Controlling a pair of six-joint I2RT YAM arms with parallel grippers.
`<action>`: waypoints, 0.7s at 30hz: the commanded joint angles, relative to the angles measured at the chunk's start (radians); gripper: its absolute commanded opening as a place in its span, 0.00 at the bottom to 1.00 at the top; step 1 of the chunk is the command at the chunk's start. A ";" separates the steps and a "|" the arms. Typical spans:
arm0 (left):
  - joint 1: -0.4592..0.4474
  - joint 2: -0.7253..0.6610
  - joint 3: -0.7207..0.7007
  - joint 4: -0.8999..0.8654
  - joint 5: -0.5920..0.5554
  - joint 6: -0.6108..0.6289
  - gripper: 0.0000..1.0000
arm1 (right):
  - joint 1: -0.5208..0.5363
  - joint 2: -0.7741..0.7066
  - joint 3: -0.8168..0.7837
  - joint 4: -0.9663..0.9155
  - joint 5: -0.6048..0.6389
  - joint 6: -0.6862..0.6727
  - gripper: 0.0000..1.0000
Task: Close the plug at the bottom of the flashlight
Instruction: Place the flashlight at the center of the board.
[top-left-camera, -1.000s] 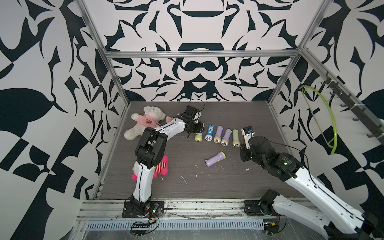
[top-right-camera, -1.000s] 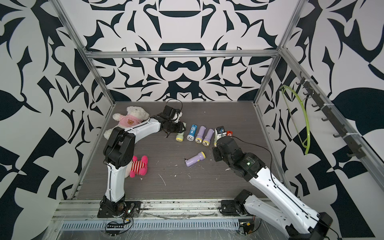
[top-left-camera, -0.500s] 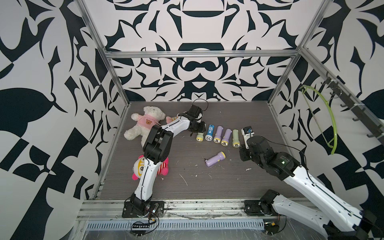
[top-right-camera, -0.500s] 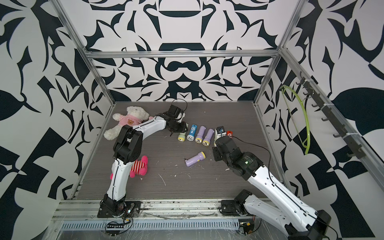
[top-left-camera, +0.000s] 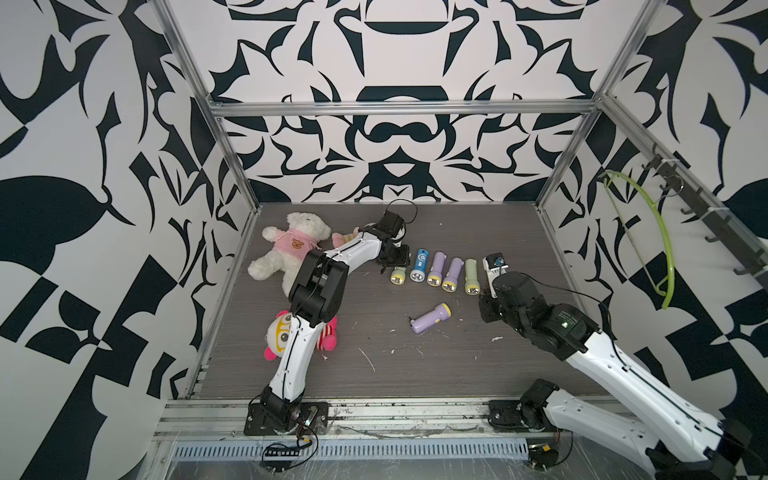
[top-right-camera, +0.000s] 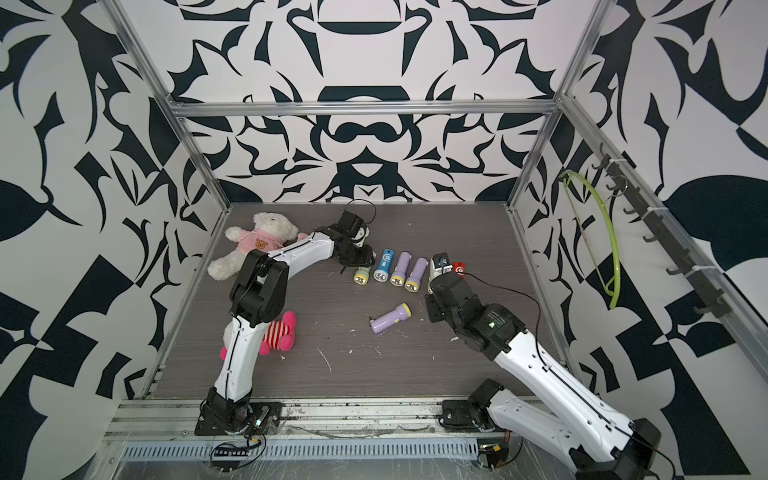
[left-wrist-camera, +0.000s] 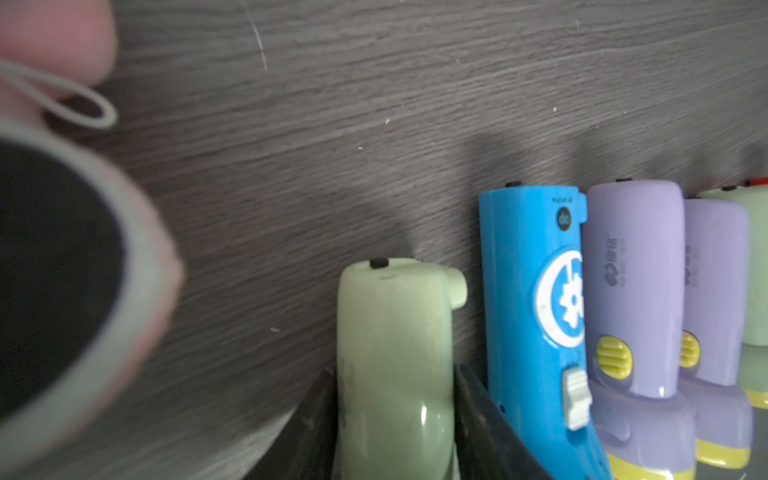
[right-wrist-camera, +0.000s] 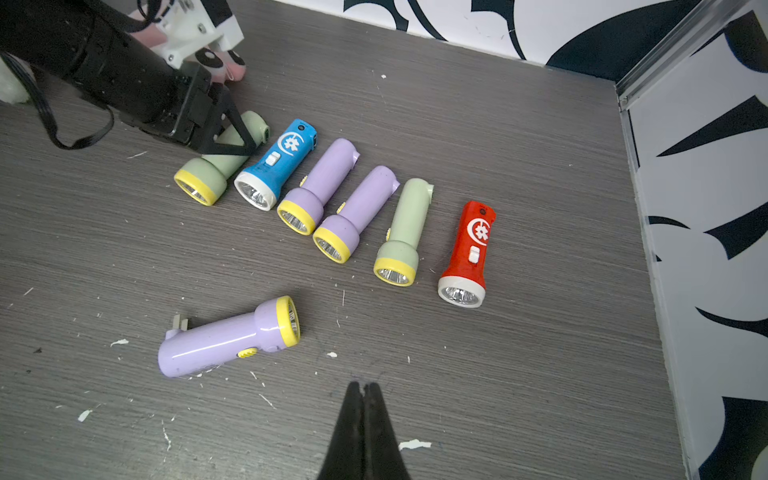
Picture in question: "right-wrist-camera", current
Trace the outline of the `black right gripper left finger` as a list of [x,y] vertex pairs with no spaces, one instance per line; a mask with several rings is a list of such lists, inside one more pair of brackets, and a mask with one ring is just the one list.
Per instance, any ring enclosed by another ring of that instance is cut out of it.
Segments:
[[363,478],[363,394],[358,382],[346,390],[318,480]]

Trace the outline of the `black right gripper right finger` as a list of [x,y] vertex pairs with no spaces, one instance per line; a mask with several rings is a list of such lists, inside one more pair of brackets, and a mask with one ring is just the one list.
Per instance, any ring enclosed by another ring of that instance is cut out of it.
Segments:
[[410,480],[382,390],[377,383],[364,387],[363,431],[363,478]]

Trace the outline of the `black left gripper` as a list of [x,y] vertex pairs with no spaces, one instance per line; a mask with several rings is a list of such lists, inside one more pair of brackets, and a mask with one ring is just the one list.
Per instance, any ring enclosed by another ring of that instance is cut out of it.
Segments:
[[170,140],[202,155],[251,156],[257,144],[230,90],[209,70],[185,62],[176,72],[176,104]]

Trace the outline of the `green flashlight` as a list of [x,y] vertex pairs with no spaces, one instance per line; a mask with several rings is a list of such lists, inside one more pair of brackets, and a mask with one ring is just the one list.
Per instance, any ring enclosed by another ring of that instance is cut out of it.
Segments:
[[374,274],[385,283],[398,287],[414,283],[420,261],[418,246],[433,191],[434,186],[421,178],[405,183],[386,241],[374,262]]
[[[254,111],[246,111],[241,119],[259,147],[270,137],[270,127]],[[250,155],[207,154],[186,162],[173,179],[187,195],[204,206],[212,206],[227,188],[232,175],[250,158]]]

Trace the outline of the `blue flashlight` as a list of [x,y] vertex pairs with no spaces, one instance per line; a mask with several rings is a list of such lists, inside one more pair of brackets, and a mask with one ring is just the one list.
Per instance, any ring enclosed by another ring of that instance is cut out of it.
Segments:
[[308,122],[295,119],[256,164],[236,176],[237,192],[250,205],[262,211],[271,210],[285,182],[316,143],[316,129]]

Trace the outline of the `red flashlight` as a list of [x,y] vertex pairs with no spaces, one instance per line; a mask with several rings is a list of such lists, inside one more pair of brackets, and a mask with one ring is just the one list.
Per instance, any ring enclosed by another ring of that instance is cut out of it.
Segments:
[[482,305],[484,265],[495,220],[495,211],[481,202],[464,206],[449,266],[437,284],[438,295],[446,302],[468,309]]

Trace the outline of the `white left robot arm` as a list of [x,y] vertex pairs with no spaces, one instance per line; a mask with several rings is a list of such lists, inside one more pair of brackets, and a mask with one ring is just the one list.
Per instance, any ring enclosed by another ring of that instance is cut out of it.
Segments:
[[143,132],[201,154],[252,155],[252,133],[228,88],[189,61],[227,51],[243,33],[225,1],[150,1],[137,18],[102,1],[4,1],[1,59],[20,81],[50,140],[58,125],[26,64],[75,87],[90,103]]

